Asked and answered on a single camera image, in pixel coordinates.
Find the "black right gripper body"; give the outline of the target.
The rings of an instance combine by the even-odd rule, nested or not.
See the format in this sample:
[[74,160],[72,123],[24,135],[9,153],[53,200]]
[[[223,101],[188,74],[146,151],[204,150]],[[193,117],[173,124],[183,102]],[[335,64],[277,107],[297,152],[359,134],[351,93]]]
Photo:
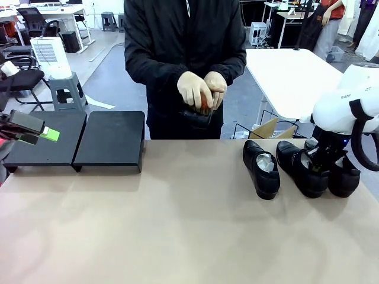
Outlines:
[[318,143],[309,147],[309,159],[315,167],[327,167],[335,164],[336,161],[345,157],[347,151],[345,149]]

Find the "person left hand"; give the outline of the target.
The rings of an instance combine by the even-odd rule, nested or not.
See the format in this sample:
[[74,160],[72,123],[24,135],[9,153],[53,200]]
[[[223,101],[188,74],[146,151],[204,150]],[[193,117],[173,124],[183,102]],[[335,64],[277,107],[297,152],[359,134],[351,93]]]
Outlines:
[[204,78],[213,96],[212,109],[216,110],[223,102],[227,91],[227,83],[224,77],[218,72],[210,71]]

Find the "person right hand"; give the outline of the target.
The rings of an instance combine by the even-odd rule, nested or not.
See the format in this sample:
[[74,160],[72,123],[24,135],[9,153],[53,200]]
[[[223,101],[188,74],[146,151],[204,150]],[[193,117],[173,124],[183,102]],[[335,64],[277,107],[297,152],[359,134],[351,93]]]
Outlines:
[[196,74],[184,72],[178,79],[177,88],[187,105],[201,109],[205,101],[205,106],[212,108],[212,93],[205,81]]

